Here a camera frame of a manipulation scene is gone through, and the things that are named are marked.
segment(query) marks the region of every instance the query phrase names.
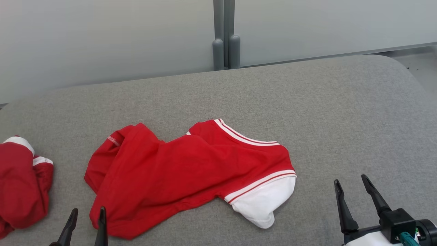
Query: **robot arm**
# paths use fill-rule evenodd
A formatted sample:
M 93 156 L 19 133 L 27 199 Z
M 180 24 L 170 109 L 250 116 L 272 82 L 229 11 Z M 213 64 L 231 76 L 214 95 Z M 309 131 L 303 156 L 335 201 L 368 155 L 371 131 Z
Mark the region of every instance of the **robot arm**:
M 402 208 L 391 210 L 387 202 L 366 175 L 361 175 L 367 193 L 372 197 L 379 224 L 359 229 L 352 218 L 340 182 L 334 181 L 341 232 L 346 246 L 437 246 L 437 228 L 429 220 L 414 220 Z
M 77 208 L 71 211 L 70 217 L 65 224 L 64 229 L 61 232 L 61 236 L 57 242 L 52 242 L 50 246 L 70 246 L 71 235 L 76 228 L 77 214 L 79 213 Z M 106 230 L 106 209 L 100 208 L 100 216 L 98 220 L 99 230 L 97 231 L 96 242 L 94 246 L 108 246 L 108 232 Z

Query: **white trim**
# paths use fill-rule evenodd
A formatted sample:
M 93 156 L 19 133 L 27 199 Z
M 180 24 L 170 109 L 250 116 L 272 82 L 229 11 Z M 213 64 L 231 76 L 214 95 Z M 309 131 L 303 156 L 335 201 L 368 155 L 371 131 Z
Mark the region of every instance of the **white trim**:
M 231 130 L 231 131 L 234 132 L 235 134 L 237 134 L 237 135 L 239 135 L 240 137 L 245 138 L 245 139 L 247 139 L 247 140 L 249 140 L 249 141 L 257 142 L 257 143 L 261 143 L 261 144 L 274 144 L 274 143 L 277 143 L 277 141 L 259 141 L 259 140 L 255 140 L 255 139 L 252 139 L 252 138 L 248 138 L 248 137 L 244 136 L 243 134 L 241 134 L 241 133 L 237 132 L 236 130 L 234 130 L 232 127 L 226 125 L 225 122 L 224 122 L 222 119 L 219 119 L 219 121 L 220 121 L 220 123 L 223 124 L 225 127 L 229 128 L 229 130 Z
M 296 172 L 294 170 L 291 170 L 291 169 L 290 170 L 283 170 L 283 171 L 279 171 L 279 172 L 274 172 L 270 175 L 265 176 L 262 179 L 259 179 L 255 182 L 251 183 L 250 185 L 248 185 L 242 189 L 239 189 L 235 192 L 230 193 L 229 195 L 227 195 L 225 197 L 225 201 L 226 202 L 231 201 L 229 204 L 232 205 L 238 199 L 236 197 L 241 196 L 242 194 L 252 190 L 255 187 L 257 187 L 261 184 L 265 185 L 265 184 L 271 183 L 275 180 L 282 179 L 284 177 L 290 177 L 290 176 L 297 177 Z
M 32 148 L 30 143 L 27 142 L 27 140 L 22 137 L 18 137 L 18 136 L 10 137 L 6 139 L 6 141 L 4 141 L 3 143 L 7 143 L 7 142 L 23 145 L 24 147 L 26 147 L 28 150 L 32 152 L 32 156 L 35 155 L 35 150 Z
M 232 129 L 231 127 L 229 127 L 228 125 L 226 125 L 222 119 L 215 119 L 214 122 L 224 131 L 226 132 L 229 136 L 235 138 L 238 141 L 241 141 L 243 143 L 246 144 L 251 144 L 251 145 L 256 145 L 256 146 L 273 146 L 273 145 L 280 145 L 278 142 L 276 141 L 270 141 L 270 142 L 265 142 L 265 141 L 259 141 L 259 140 L 255 140 L 255 139 L 251 139 L 248 137 L 243 136 L 242 134 L 238 133 L 237 131 L 235 131 L 234 129 Z
M 33 159 L 33 165 L 32 166 L 38 165 L 40 163 L 50 163 L 50 164 L 53 165 L 53 162 L 51 160 L 49 160 L 47 158 L 44 158 L 42 156 L 39 156 L 39 157 Z
M 115 138 L 109 136 L 109 137 L 108 137 L 108 140 L 111 141 L 112 143 L 114 143 L 117 147 L 120 146 L 120 144 L 117 142 L 117 140 L 115 140 Z

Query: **red t-shirt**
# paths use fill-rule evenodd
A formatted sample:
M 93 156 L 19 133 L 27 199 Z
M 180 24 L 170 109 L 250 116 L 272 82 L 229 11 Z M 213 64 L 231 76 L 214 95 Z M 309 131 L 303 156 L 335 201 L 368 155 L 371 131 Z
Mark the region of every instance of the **red t-shirt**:
M 216 197 L 267 228 L 295 177 L 284 146 L 247 138 L 221 119 L 197 123 L 168 143 L 142 123 L 124 127 L 97 149 L 85 173 L 97 194 L 94 228 L 105 206 L 108 234 L 125 239 Z
M 22 137 L 0 144 L 0 239 L 47 215 L 53 162 L 35 155 Z

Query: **gray upholstered bench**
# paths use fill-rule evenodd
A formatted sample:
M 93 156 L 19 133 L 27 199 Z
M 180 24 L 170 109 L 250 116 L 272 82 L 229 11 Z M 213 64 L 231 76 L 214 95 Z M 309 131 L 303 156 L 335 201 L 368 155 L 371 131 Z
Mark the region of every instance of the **gray upholstered bench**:
M 55 174 L 48 216 L 0 244 L 48 245 L 77 207 L 71 245 L 93 245 L 95 194 L 83 176 L 106 137 L 143 122 L 170 141 L 216 118 L 289 150 L 298 179 L 274 225 L 260 229 L 216 199 L 110 245 L 341 245 L 334 179 L 361 227 L 378 222 L 362 173 L 393 208 L 437 221 L 437 103 L 398 62 L 350 56 L 79 86 L 8 104 L 0 139 L 26 138 L 53 160 Z

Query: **white wall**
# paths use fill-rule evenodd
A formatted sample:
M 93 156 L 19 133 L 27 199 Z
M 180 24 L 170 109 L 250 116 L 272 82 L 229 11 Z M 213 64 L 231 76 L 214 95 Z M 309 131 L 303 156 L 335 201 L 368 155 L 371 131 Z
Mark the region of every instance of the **white wall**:
M 236 0 L 241 66 L 437 42 L 436 0 Z
M 2 0 L 0 104 L 51 88 L 212 70 L 205 0 Z

